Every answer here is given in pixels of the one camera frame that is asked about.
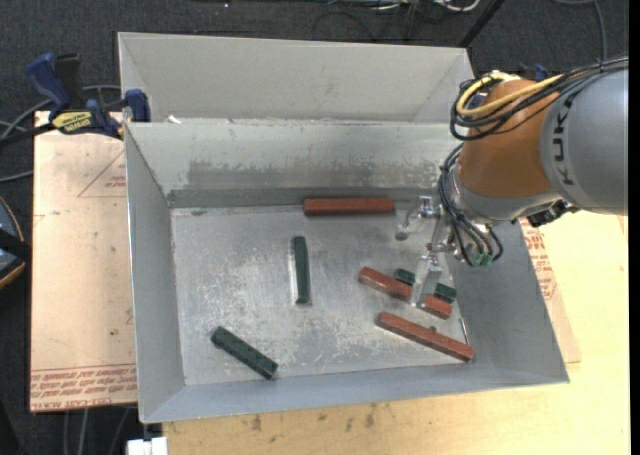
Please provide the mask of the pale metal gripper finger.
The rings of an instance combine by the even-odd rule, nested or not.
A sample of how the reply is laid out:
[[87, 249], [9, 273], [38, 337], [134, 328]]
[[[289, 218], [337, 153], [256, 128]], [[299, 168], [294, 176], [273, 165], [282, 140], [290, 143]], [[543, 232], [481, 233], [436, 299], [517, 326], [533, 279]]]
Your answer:
[[422, 232], [427, 223], [435, 216], [432, 196], [420, 196], [408, 208], [404, 220], [397, 226], [396, 240], [407, 240], [410, 236]]
[[411, 295], [411, 304], [418, 306], [435, 290], [436, 284], [444, 274], [442, 257], [436, 246], [429, 242], [425, 251], [415, 262], [415, 283]]

